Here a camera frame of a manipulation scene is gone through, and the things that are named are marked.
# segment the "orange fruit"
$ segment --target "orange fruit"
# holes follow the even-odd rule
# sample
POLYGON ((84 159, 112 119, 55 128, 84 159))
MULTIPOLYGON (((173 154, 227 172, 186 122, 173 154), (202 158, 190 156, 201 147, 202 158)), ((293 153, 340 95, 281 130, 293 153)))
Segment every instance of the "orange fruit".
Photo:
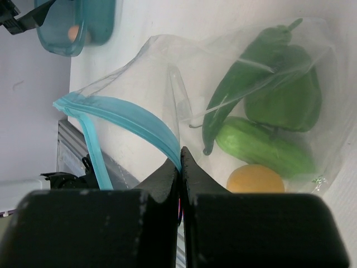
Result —
POLYGON ((262 165, 246 165, 232 172, 227 181, 232 193, 284 193, 282 178, 262 165))

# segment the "brown egg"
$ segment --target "brown egg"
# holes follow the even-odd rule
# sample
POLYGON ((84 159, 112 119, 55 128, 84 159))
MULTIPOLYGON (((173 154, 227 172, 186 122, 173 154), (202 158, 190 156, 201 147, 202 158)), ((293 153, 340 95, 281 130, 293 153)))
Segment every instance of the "brown egg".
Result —
MULTIPOLYGON (((69 40, 71 40, 71 42, 74 42, 76 40, 78 32, 79 32, 79 25, 74 25, 74 26, 69 28, 69 30, 68 30, 68 38, 69 38, 69 40)), ((89 44, 90 42, 91 42, 91 36, 87 32, 86 35, 85 35, 85 43, 89 44)))
POLYGON ((284 193, 283 180, 262 165, 246 165, 232 172, 227 181, 232 193, 284 193))

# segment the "clear plastic bag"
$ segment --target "clear plastic bag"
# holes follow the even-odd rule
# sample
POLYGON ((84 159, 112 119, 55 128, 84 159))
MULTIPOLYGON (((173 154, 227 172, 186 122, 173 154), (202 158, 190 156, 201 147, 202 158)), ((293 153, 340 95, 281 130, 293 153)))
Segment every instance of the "clear plastic bag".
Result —
POLYGON ((154 36, 125 67, 55 106, 81 123, 102 189, 142 181, 167 157, 181 169, 182 146, 224 187, 237 168, 260 164, 287 192, 321 194, 340 168, 335 48, 317 18, 203 42, 154 36), (102 153, 120 178, 109 178, 102 153))

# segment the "gray wall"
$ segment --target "gray wall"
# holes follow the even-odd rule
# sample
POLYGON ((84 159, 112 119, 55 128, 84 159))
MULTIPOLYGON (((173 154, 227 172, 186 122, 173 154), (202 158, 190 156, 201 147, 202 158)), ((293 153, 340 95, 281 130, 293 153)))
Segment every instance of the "gray wall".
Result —
MULTIPOLYGON (((13 0, 21 15, 33 0, 13 0)), ((56 171, 53 101, 69 92, 70 58, 47 52, 36 30, 0 27, 0 181, 56 171)))

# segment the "black object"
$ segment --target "black object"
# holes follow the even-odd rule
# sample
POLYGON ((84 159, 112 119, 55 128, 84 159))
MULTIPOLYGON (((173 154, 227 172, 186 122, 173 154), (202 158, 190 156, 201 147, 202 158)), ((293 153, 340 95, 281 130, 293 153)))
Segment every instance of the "black object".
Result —
POLYGON ((187 267, 348 267, 331 213, 306 194, 232 194, 181 152, 127 191, 33 192, 0 267, 175 267, 179 195, 187 267))
POLYGON ((82 158, 82 163, 85 175, 81 177, 66 172, 43 173, 41 176, 50 181, 51 189, 99 189, 89 155, 82 158))
POLYGON ((3 25, 12 35, 41 27, 50 7, 55 2, 56 0, 50 0, 17 20, 15 17, 20 14, 20 11, 13 2, 0 0, 0 26, 3 25))

